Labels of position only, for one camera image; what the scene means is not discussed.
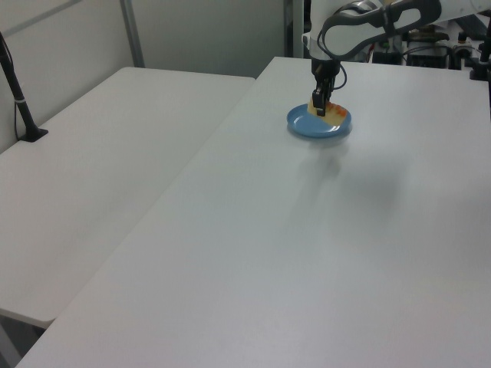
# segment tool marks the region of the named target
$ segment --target black stand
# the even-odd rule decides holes
[[[489,20],[488,30],[484,42],[479,45],[481,57],[473,58],[470,79],[473,81],[489,81],[489,55],[491,54],[491,19]]]
[[[48,131],[45,129],[39,129],[31,116],[31,112],[29,111],[28,105],[25,102],[24,94],[22,93],[21,86],[18,83],[18,79],[15,76],[14,66],[12,65],[12,61],[8,55],[7,47],[5,40],[0,32],[0,64],[2,64],[2,69],[7,77],[8,85],[14,95],[15,104],[18,107],[18,110],[21,113],[22,119],[24,120],[25,125],[25,135],[20,138],[20,140],[24,140],[26,142],[35,142],[42,136],[48,134]]]

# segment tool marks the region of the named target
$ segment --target blue plate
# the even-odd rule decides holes
[[[307,111],[307,104],[292,109],[287,116],[288,128],[301,136],[309,138],[329,138],[347,136],[351,132],[351,114],[340,126],[332,126]]]

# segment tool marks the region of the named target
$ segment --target floor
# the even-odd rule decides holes
[[[43,333],[41,328],[0,317],[0,368],[14,368]]]

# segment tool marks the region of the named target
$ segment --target black cable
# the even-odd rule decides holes
[[[15,131],[15,139],[19,141],[18,133],[17,133],[17,104],[14,102],[14,131]]]
[[[8,48],[7,42],[5,42],[5,39],[2,37],[2,43],[5,46],[5,50],[7,50],[8,58],[10,59],[10,64],[12,66],[12,70],[14,69],[14,59],[12,57],[12,54],[10,53],[10,50]],[[15,132],[15,139],[19,141],[20,139],[18,138],[18,132],[17,132],[17,104],[14,101],[14,132]]]
[[[328,55],[328,52],[326,51],[326,49],[321,45],[321,33],[322,31],[319,32],[319,35],[317,36],[317,46],[326,54]],[[343,65],[340,63],[339,64],[339,67],[341,68],[341,70],[343,71],[343,74],[344,74],[344,82],[341,86],[339,87],[336,87],[336,88],[333,88],[332,90],[340,90],[342,87],[344,87],[346,85],[346,83],[348,82],[348,74],[346,73],[346,69],[344,69]]]
[[[435,48],[446,48],[447,50],[450,49],[448,46],[420,46],[418,48],[411,48],[410,50],[403,52],[402,56],[409,55],[412,54],[413,52],[418,52],[418,51],[433,50]]]
[[[344,82],[341,86],[339,87],[336,87],[336,88],[333,88],[332,90],[340,90],[342,87],[344,87],[346,85],[346,83],[348,82],[348,75],[346,74],[346,70],[344,69],[344,67],[339,64],[339,67],[341,68],[341,70],[343,71],[343,74],[344,74]]]
[[[8,49],[7,42],[5,42],[4,38],[2,38],[2,43],[5,46],[5,50],[7,50],[8,58],[10,59],[10,64],[12,65],[12,69],[14,68],[14,59],[12,58],[12,54],[10,53],[10,50]]]
[[[410,50],[407,50],[406,52],[404,52],[402,54],[402,57],[407,63],[407,60],[404,58],[405,55],[409,55],[409,54],[412,54],[412,53],[418,52],[418,51],[434,50],[435,48],[445,48],[447,50],[447,55],[449,57],[450,69],[455,69],[456,55],[453,52],[453,49],[448,47],[448,46],[420,46],[418,48],[411,48]]]

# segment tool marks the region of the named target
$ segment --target equipment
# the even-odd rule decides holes
[[[491,0],[312,0],[310,55],[317,82],[312,100],[326,114],[341,61],[360,50],[435,21],[446,21],[491,8]]]
[[[471,40],[484,41],[486,39],[487,27],[475,15],[458,18],[455,22]]]
[[[402,64],[402,37],[395,36],[388,41],[376,42],[373,45],[373,58],[374,64]]]

